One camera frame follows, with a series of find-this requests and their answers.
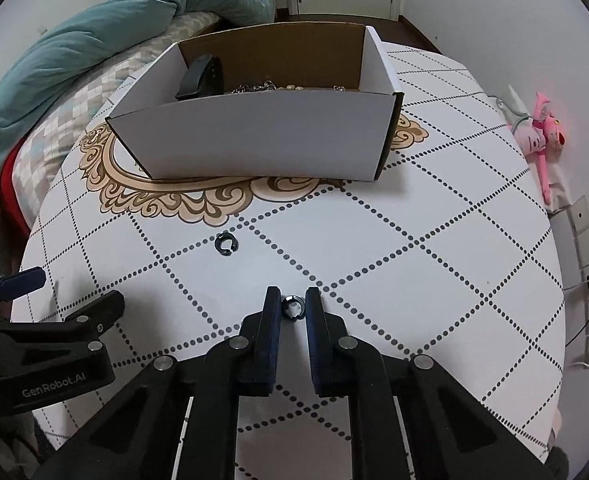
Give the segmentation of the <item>black smart band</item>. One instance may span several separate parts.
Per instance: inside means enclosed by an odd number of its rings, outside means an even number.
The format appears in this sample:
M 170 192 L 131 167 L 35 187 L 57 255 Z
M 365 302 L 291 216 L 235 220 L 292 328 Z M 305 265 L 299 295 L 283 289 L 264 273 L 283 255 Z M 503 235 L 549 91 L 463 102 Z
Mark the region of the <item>black smart band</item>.
M 223 64 L 218 56 L 203 54 L 193 60 L 175 94 L 177 101 L 219 96 L 224 93 Z

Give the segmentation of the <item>teal blanket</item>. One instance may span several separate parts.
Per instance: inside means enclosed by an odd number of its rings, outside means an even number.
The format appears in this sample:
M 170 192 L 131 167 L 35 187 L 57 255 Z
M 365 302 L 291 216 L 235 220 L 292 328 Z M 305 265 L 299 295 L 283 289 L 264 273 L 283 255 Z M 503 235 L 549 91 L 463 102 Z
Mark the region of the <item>teal blanket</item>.
M 257 25 L 273 21 L 275 0 L 107 0 L 68 18 L 26 50 L 0 80 L 0 168 L 78 77 L 162 34 L 176 16 L 197 11 Z

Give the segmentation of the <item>red bed sheet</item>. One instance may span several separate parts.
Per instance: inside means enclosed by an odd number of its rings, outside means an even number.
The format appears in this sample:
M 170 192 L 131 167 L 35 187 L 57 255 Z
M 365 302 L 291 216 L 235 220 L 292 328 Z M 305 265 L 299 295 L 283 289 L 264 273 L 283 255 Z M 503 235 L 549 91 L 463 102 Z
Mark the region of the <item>red bed sheet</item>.
M 12 183 L 14 163 L 17 160 L 20 148 L 25 144 L 28 136 L 22 136 L 18 143 L 11 149 L 3 162 L 0 170 L 0 211 L 4 227 L 9 231 L 10 237 L 18 242 L 25 242 L 30 234 L 30 228 L 26 224 L 19 206 L 17 193 Z

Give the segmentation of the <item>pink panther plush toy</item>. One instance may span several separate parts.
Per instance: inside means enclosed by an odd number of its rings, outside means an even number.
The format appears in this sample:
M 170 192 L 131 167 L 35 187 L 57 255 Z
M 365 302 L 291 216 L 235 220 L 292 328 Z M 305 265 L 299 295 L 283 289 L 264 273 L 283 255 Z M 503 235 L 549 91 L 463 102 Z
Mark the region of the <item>pink panther plush toy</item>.
M 536 92 L 536 102 L 532 115 L 521 115 L 512 126 L 512 134 L 524 156 L 535 162 L 541 196 L 546 206 L 552 205 L 552 190 L 548 170 L 548 153 L 559 152 L 567 137 L 561 122 L 549 108 L 551 103 L 543 92 Z

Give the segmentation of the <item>patterned white tablecloth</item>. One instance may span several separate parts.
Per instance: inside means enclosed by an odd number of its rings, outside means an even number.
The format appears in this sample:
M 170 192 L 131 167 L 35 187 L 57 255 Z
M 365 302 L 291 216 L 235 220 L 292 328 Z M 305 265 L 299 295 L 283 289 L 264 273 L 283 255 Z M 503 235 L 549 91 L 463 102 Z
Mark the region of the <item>patterned white tablecloth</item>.
M 245 180 L 181 190 L 182 217 L 97 115 L 63 162 L 22 264 L 45 285 L 19 322 L 59 321 L 109 290 L 125 298 L 104 345 L 107 387 L 41 408 L 63 445 L 149 362 L 201 356 L 278 287 L 317 287 L 347 330 L 395 358 L 445 367 L 539 460 L 562 382 L 561 272 L 531 170 L 462 64 L 387 46 L 401 127 L 372 183 Z

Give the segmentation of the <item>wall power strip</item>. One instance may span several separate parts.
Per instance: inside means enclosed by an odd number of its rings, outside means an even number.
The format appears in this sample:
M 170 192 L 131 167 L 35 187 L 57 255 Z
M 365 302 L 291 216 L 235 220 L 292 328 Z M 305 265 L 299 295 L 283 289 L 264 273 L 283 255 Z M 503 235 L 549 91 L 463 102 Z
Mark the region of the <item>wall power strip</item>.
M 579 326 L 572 328 L 567 336 L 565 348 L 579 352 L 571 362 L 572 366 L 589 370 L 589 289 L 586 285 L 589 274 L 589 203 L 586 196 L 579 198 L 569 208 L 569 219 L 579 268 L 579 282 L 570 286 L 567 291 L 579 308 L 577 313 L 582 317 L 579 319 Z

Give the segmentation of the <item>open white cardboard box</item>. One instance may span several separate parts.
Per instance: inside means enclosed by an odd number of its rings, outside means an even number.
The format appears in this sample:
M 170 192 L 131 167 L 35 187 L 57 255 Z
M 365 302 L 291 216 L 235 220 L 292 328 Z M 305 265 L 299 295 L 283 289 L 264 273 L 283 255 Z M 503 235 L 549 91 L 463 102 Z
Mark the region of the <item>open white cardboard box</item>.
M 189 64 L 223 64 L 224 93 L 177 101 Z M 290 22 L 213 32 L 168 47 L 107 115 L 154 180 L 381 174 L 404 92 L 374 28 Z

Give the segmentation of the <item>checkered bed mattress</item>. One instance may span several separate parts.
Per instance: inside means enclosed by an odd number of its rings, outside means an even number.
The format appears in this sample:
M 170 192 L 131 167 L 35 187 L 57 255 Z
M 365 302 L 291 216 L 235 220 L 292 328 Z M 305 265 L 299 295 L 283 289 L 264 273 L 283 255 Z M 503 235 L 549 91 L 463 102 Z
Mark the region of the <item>checkered bed mattress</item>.
M 161 35 L 93 67 L 50 107 L 19 148 L 11 174 L 19 210 L 32 226 L 63 161 L 86 127 L 129 76 L 154 61 L 170 44 L 202 34 L 220 18 L 206 11 L 173 18 Z

